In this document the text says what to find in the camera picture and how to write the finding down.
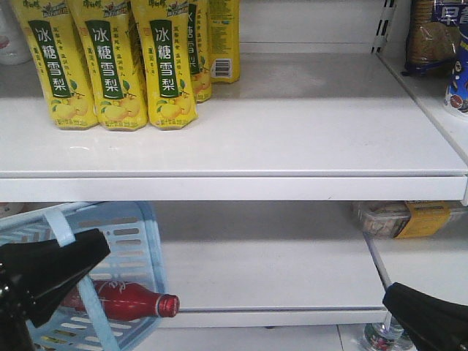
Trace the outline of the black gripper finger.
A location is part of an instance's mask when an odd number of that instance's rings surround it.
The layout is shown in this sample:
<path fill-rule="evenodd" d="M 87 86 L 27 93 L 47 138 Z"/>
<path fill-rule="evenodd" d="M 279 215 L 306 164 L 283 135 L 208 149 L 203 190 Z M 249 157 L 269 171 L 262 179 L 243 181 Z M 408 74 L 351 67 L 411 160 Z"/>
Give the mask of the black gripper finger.
<path fill-rule="evenodd" d="M 467 306 L 434 298 L 395 282 L 383 305 L 409 334 L 417 350 L 466 350 Z"/>

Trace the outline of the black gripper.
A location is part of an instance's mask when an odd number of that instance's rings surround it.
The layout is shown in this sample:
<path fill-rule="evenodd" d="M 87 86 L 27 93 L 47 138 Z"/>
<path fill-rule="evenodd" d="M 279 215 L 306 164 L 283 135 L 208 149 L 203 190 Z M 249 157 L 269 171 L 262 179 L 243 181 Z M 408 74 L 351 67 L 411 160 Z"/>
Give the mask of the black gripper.
<path fill-rule="evenodd" d="M 35 350 L 26 321 L 47 323 L 67 294 L 110 254 L 97 228 L 56 239 L 1 246 L 1 350 Z"/>

